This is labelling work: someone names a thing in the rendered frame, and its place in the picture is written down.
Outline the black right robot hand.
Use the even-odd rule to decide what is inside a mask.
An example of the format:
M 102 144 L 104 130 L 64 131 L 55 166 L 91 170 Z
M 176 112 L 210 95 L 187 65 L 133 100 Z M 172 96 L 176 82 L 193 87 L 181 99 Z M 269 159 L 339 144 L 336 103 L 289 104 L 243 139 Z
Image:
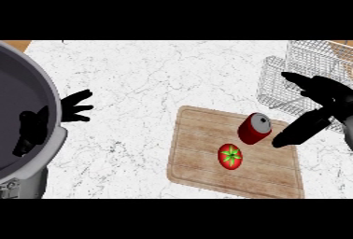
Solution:
M 300 86 L 302 96 L 311 98 L 323 108 L 308 111 L 287 126 L 274 138 L 275 148 L 305 143 L 331 125 L 331 117 L 343 124 L 353 116 L 353 90 L 346 85 L 328 77 L 306 77 L 290 72 L 281 75 Z

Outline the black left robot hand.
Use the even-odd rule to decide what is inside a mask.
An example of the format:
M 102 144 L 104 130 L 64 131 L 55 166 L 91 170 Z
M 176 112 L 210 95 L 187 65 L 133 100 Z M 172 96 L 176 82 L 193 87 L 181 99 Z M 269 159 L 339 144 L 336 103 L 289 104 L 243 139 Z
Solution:
M 92 105 L 79 105 L 79 103 L 94 96 L 94 92 L 91 90 L 79 91 L 71 94 L 61 100 L 63 106 L 63 122 L 73 121 L 89 121 L 91 118 L 79 115 L 79 112 L 92 110 Z M 24 111 L 20 114 L 20 139 L 12 151 L 12 154 L 17 157 L 23 157 L 29 154 L 33 148 L 37 145 L 42 145 L 46 141 L 49 134 L 49 108 L 45 106 L 37 113 L 32 111 Z

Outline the red can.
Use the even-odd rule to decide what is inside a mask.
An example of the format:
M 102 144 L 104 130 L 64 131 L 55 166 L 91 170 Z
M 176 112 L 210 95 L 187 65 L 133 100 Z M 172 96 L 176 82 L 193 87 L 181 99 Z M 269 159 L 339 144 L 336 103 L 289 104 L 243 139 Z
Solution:
M 253 113 L 238 128 L 240 140 L 247 145 L 255 145 L 272 133 L 272 123 L 268 116 Z

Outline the wooden cutting board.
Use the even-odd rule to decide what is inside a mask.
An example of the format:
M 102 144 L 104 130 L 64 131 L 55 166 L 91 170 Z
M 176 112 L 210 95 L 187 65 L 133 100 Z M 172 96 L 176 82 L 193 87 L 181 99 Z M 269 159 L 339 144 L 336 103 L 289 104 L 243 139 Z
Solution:
M 249 198 L 303 198 L 297 148 L 272 146 L 274 135 L 256 144 L 240 140 L 247 117 L 237 113 L 182 106 L 170 149 L 167 177 L 184 185 Z M 219 162 L 219 148 L 240 147 L 243 163 L 235 170 Z

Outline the large grey round pot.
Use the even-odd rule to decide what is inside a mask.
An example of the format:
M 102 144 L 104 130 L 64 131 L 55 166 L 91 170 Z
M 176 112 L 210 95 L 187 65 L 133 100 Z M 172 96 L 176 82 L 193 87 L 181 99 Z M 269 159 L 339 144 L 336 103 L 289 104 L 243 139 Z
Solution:
M 49 108 L 48 138 L 24 157 L 12 155 L 20 114 Z M 51 163 L 68 130 L 61 126 L 61 100 L 52 79 L 32 57 L 0 41 L 0 181 L 26 179 Z

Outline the red tomato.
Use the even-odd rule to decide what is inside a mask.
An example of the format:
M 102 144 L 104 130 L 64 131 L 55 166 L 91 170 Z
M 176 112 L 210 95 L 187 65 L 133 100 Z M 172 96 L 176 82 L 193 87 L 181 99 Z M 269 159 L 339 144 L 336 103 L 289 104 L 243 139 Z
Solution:
M 219 163 L 228 170 L 237 170 L 243 163 L 243 153 L 234 144 L 219 148 Z

